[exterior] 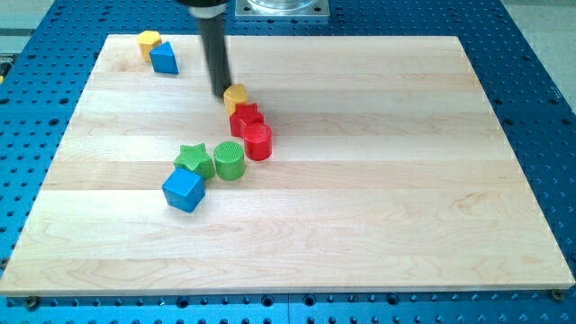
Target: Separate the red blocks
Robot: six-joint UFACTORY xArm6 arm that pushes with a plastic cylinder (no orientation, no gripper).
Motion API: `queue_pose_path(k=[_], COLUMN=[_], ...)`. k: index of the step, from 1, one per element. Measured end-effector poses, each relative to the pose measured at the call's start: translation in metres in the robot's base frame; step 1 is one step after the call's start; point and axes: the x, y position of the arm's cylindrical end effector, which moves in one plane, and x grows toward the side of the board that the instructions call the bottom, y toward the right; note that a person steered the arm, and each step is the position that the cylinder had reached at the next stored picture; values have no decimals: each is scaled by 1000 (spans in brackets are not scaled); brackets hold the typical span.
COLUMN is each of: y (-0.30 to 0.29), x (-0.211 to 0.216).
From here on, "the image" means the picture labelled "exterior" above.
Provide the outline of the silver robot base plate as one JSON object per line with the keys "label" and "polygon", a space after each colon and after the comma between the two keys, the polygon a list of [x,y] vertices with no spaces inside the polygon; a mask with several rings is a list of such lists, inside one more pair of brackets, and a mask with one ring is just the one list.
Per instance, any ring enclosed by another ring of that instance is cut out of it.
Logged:
{"label": "silver robot base plate", "polygon": [[243,18],[327,18],[329,0],[234,0],[235,15]]}

